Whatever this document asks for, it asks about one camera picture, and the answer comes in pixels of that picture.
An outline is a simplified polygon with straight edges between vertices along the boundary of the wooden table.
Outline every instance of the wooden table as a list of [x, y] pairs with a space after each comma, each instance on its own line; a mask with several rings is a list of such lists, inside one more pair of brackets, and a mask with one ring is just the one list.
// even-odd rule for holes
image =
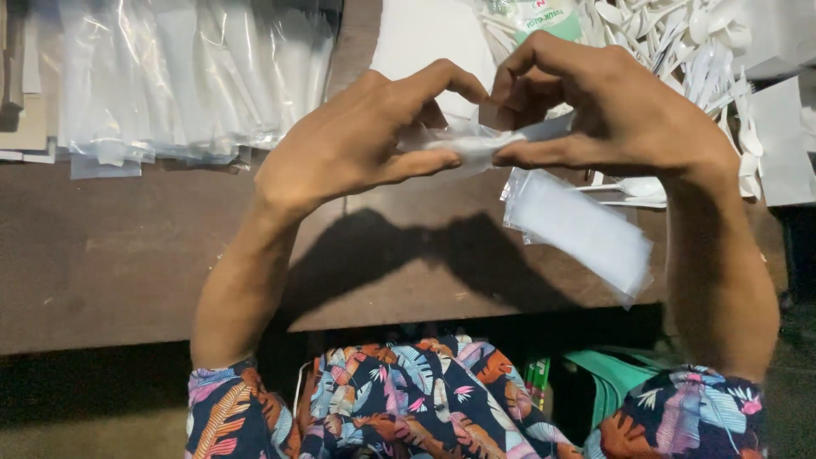
[[[336, 92], [368, 68], [377, 0], [346, 0]], [[604, 283], [552, 247], [502, 228], [508, 171], [434, 189], [375, 189], [329, 203], [302, 225], [278, 330], [614, 306]], [[572, 181], [580, 176], [560, 173]], [[230, 241], [252, 174], [161, 171], [69, 180], [69, 165], [0, 164], [0, 354], [189, 337], [198, 293]], [[778, 290], [781, 230], [747, 205]], [[663, 299], [665, 214], [641, 211]]]

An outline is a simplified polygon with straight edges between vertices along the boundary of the leaf print fabric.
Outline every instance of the leaf print fabric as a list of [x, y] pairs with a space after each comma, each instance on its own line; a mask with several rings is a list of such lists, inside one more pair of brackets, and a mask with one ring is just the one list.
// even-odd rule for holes
[[193, 372], [185, 456], [761, 457], [759, 389], [702, 367], [662, 372], [634, 389], [583, 450], [532, 404], [500, 351], [468, 336], [332, 350], [316, 359], [314, 372], [303, 432], [281, 399], [264, 388], [252, 359]]

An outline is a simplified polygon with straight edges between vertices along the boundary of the floor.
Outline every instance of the floor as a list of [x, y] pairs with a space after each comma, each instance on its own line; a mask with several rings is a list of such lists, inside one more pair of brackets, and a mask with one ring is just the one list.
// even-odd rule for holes
[[[646, 324], [659, 320], [654, 308], [634, 308], [625, 315], [614, 310], [577, 314], [549, 316], [553, 332], [543, 339], [519, 332], [512, 318], [467, 323], [466, 329], [474, 336], [492, 330], [496, 345], [512, 359], [522, 359], [524, 353], [550, 347], [548, 341], [561, 348], [643, 345], [655, 338], [642, 332], [652, 328]], [[781, 342], [770, 371], [765, 405], [771, 457], [816, 455], [816, 341], [811, 338]], [[287, 346], [278, 345], [284, 339]], [[291, 350], [305, 349], [306, 337], [265, 341], [264, 379], [291, 398], [295, 368], [302, 361]], [[176, 342], [0, 360], [0, 459], [182, 457], [187, 346]]]

